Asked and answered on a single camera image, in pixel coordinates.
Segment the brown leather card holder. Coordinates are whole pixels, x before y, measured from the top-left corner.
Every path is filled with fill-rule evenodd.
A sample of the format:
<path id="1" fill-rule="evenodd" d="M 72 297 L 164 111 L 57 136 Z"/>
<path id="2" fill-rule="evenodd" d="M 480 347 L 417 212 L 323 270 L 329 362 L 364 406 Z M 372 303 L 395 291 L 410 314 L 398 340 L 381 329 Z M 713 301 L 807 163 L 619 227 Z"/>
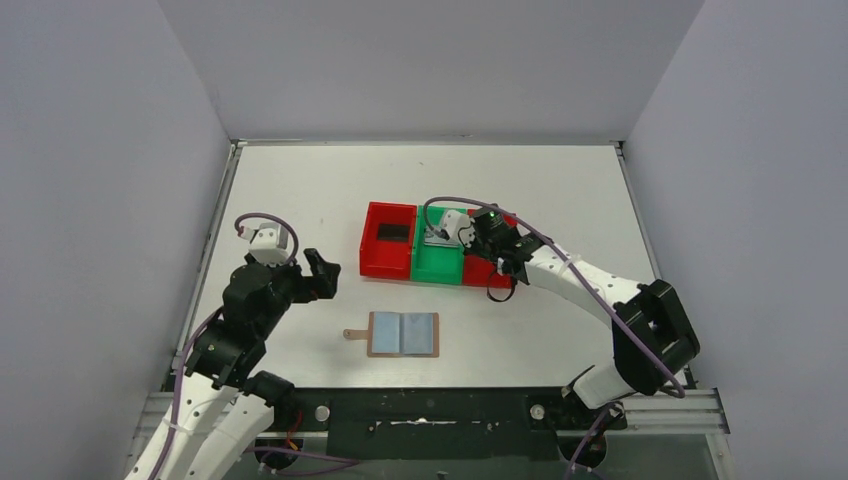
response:
<path id="1" fill-rule="evenodd" d="M 365 329 L 344 329 L 342 337 L 365 341 L 370 358 L 438 358 L 440 317 L 435 312 L 372 311 Z"/>

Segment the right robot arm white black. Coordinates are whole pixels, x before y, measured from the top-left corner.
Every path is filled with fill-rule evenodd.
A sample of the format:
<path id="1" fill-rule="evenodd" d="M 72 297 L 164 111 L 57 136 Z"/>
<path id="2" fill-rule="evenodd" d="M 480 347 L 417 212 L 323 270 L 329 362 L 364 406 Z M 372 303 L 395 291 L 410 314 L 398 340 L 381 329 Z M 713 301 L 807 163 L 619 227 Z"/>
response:
<path id="1" fill-rule="evenodd" d="M 677 375 L 701 347 L 670 283 L 639 282 L 596 267 L 496 205 L 471 214 L 446 213 L 440 230 L 496 273 L 554 293 L 609 328 L 611 358 L 589 367 L 567 388 L 562 411 L 568 422 L 588 426 L 602 406 L 631 394 L 684 397 Z"/>

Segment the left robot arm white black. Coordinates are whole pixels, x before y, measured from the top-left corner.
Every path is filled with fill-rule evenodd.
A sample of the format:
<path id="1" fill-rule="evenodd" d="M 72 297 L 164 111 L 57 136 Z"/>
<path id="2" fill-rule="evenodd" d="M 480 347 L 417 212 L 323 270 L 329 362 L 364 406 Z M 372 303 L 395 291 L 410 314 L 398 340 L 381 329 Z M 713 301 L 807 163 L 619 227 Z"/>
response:
<path id="1" fill-rule="evenodd" d="M 255 368 L 294 304 L 332 299 L 340 265 L 314 248 L 296 261 L 265 265 L 247 255 L 230 275 L 222 304 L 185 345 L 173 397 L 129 479 L 221 479 L 254 439 L 297 415 L 292 382 Z"/>

